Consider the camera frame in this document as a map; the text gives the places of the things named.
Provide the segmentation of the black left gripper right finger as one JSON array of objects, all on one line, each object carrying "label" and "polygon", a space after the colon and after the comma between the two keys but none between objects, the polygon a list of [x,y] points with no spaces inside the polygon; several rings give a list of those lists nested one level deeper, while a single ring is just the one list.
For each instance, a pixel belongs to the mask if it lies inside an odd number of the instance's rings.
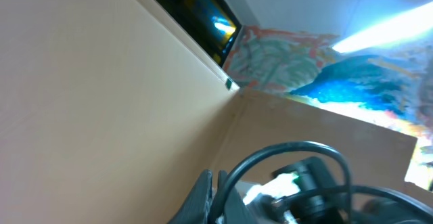
[{"label": "black left gripper right finger", "polygon": [[228,195],[222,215],[216,224],[257,224],[256,218],[243,203],[238,191],[233,188]]}]

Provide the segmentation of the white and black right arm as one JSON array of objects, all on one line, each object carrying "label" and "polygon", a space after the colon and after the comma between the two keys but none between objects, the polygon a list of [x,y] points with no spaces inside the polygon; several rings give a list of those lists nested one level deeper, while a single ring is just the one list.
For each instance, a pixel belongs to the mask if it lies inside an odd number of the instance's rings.
[{"label": "white and black right arm", "polygon": [[[272,180],[252,186],[243,203],[259,223],[347,223],[345,192],[329,192],[338,184],[322,159],[313,156],[271,173]],[[352,223],[431,223],[398,200],[376,196],[352,211]]]}]

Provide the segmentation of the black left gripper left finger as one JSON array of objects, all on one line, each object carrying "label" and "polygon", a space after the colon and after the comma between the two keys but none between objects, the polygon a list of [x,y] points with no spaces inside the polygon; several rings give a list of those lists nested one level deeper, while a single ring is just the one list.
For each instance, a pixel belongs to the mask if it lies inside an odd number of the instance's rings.
[{"label": "black left gripper left finger", "polygon": [[207,224],[212,202],[212,172],[204,170],[168,224]]}]

